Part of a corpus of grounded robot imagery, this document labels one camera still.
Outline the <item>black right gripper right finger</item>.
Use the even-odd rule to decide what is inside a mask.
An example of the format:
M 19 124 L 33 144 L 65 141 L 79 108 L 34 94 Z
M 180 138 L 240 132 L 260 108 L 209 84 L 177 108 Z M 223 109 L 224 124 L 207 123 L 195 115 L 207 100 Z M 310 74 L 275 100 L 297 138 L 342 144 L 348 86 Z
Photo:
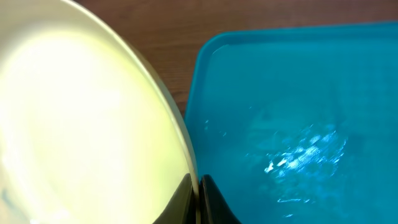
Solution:
M 202 224 L 241 224 L 208 174 L 201 178 L 199 199 Z

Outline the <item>small yellow plate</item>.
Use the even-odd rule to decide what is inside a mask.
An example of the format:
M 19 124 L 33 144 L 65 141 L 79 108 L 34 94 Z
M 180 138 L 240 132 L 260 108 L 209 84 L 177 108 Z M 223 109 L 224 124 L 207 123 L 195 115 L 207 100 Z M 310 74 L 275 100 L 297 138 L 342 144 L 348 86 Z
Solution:
M 195 157 L 160 77 L 74 1 L 1 1 L 1 222 L 154 223 Z

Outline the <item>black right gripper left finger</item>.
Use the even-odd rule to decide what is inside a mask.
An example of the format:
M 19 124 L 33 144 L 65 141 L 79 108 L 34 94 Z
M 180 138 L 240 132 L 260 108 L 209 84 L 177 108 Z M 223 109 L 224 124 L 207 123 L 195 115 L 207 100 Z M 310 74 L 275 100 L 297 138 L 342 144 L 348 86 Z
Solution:
M 196 200 L 190 174 L 186 174 L 154 224 L 196 224 Z

